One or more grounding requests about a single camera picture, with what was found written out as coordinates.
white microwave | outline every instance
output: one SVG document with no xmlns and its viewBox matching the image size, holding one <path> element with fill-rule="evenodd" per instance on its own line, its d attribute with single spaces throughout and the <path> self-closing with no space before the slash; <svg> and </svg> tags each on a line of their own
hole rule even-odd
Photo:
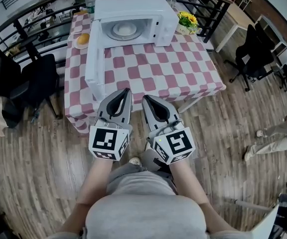
<svg viewBox="0 0 287 239">
<path fill-rule="evenodd" d="M 166 0 L 96 0 L 85 75 L 95 98 L 105 98 L 105 48 L 144 43 L 169 46 L 178 22 Z"/>
</svg>

checkered tablecloth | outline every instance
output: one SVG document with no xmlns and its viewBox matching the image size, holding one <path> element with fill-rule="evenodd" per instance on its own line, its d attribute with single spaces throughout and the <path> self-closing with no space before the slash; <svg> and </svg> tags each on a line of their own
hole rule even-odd
<svg viewBox="0 0 287 239">
<path fill-rule="evenodd" d="M 72 34 L 89 33 L 90 27 L 87 14 L 74 15 L 66 54 L 65 114 L 80 133 L 89 132 L 100 103 L 85 82 L 87 49 L 74 48 L 72 40 L 79 34 Z M 105 50 L 106 95 L 123 88 L 131 89 L 137 111 L 146 94 L 172 102 L 214 95 L 226 86 L 198 37 L 175 34 L 169 47 L 137 44 Z"/>
</svg>

bread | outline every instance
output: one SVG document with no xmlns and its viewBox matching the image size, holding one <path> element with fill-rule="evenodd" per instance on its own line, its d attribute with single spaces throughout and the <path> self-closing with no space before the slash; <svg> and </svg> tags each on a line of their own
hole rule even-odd
<svg viewBox="0 0 287 239">
<path fill-rule="evenodd" d="M 84 45 L 89 42 L 89 34 L 81 34 L 77 39 L 77 44 Z"/>
</svg>

plastic bottle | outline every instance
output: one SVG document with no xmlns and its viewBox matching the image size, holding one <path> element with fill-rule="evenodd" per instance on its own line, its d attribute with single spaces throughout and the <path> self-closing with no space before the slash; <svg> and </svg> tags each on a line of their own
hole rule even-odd
<svg viewBox="0 0 287 239">
<path fill-rule="evenodd" d="M 85 0 L 87 12 L 91 22 L 94 20 L 95 15 L 95 1 L 96 0 Z"/>
</svg>

plate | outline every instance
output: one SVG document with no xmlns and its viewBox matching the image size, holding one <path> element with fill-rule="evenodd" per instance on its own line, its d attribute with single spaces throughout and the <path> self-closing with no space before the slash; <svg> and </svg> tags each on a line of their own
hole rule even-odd
<svg viewBox="0 0 287 239">
<path fill-rule="evenodd" d="M 77 40 L 78 40 L 78 38 L 75 39 L 75 40 L 73 40 L 73 46 L 74 46 L 76 49 L 82 50 L 82 49 L 86 49 L 86 48 L 88 47 L 89 41 L 88 41 L 88 43 L 81 45 L 81 44 L 78 44 L 78 43 L 77 43 Z"/>
<path fill-rule="evenodd" d="M 106 25 L 104 33 L 111 39 L 116 41 L 129 41 L 139 37 L 144 31 L 144 22 L 140 20 L 133 20 L 130 22 L 133 25 L 132 30 L 127 35 L 120 35 L 115 32 L 115 27 L 119 23 L 110 22 Z"/>
<path fill-rule="evenodd" d="M 120 22 L 113 27 L 113 32 L 119 36 L 129 36 L 137 31 L 135 24 L 131 22 Z"/>
</svg>

